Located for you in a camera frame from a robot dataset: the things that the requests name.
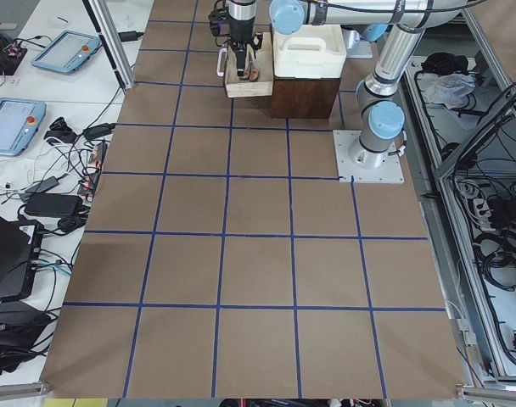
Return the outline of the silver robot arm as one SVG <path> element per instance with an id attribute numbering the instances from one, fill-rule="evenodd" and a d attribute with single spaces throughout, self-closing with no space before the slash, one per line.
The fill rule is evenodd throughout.
<path id="1" fill-rule="evenodd" d="M 444 25 L 468 1 L 272 1 L 272 68 L 278 79 L 339 79 L 346 59 L 369 59 L 386 36 L 373 71 L 356 89 L 364 129 L 348 147 L 355 167 L 381 167 L 405 122 L 392 97 L 424 32 Z"/>

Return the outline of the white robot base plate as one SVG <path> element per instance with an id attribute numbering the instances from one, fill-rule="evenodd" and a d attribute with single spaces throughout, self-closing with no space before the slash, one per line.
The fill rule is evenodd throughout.
<path id="1" fill-rule="evenodd" d="M 382 153 L 371 153 L 360 144 L 361 131 L 334 130 L 338 180 L 344 183 L 404 183 L 401 157 L 394 141 Z"/>

